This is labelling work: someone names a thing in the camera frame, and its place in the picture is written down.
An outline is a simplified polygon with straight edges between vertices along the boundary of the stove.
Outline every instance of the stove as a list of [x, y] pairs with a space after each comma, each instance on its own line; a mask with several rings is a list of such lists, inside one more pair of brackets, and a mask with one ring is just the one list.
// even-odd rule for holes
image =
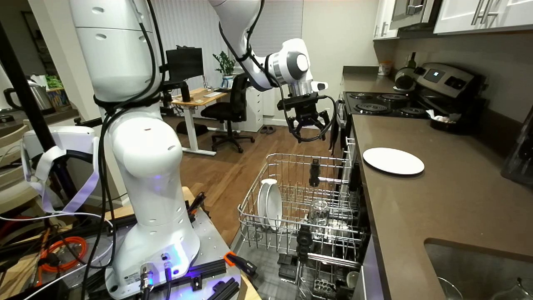
[[453, 119], [457, 129], [470, 129], [477, 122], [483, 100], [478, 97], [483, 77], [460, 67], [425, 64], [412, 92], [367, 94], [347, 92], [348, 115], [385, 115], [402, 119]]
[[350, 115], [427, 119], [425, 109], [408, 94], [345, 94]]

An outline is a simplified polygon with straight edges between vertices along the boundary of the kitchen counter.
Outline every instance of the kitchen counter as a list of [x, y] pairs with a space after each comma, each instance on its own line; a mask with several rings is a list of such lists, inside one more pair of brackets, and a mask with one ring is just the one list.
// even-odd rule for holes
[[427, 240], [533, 257], [533, 192], [500, 175], [503, 159], [472, 137], [427, 120], [353, 117], [362, 155], [372, 147], [415, 154], [425, 172], [395, 177], [362, 162], [382, 277], [393, 300], [445, 299]]
[[343, 92], [393, 92], [393, 82], [387, 77], [378, 77], [377, 67], [345, 67]]

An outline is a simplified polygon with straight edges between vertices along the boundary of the chair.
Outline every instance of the chair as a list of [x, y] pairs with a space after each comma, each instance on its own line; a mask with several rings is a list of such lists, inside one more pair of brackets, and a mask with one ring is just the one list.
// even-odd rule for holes
[[227, 132], [225, 134], [213, 134], [212, 135], [212, 149], [217, 150], [222, 144], [233, 144], [238, 150], [238, 154], [243, 154], [243, 149], [237, 144], [237, 140], [250, 140], [255, 142], [253, 137], [248, 135], [238, 135], [232, 130], [232, 122], [243, 122], [247, 120], [247, 89], [250, 82], [245, 74], [240, 74], [233, 80], [233, 87], [230, 92], [230, 102], [220, 102], [212, 107], [207, 107], [202, 110], [203, 117], [217, 119], [220, 122], [227, 122]]

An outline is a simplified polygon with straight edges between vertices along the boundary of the computer monitor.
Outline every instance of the computer monitor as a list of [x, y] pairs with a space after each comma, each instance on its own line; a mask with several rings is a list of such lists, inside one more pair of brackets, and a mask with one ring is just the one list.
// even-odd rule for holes
[[203, 75], [202, 49], [177, 47], [175, 50], [167, 50], [168, 62], [168, 84], [180, 85], [187, 79]]

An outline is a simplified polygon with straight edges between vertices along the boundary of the wire dish rack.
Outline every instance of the wire dish rack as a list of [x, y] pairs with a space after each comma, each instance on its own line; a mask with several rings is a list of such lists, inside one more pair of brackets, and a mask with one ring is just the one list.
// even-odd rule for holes
[[[368, 234], [358, 227], [358, 197], [350, 194], [352, 160], [272, 154], [245, 200], [238, 205], [242, 244], [297, 255], [328, 265], [358, 267], [358, 255]], [[272, 205], [260, 197], [263, 180], [275, 180], [280, 212], [262, 212]]]

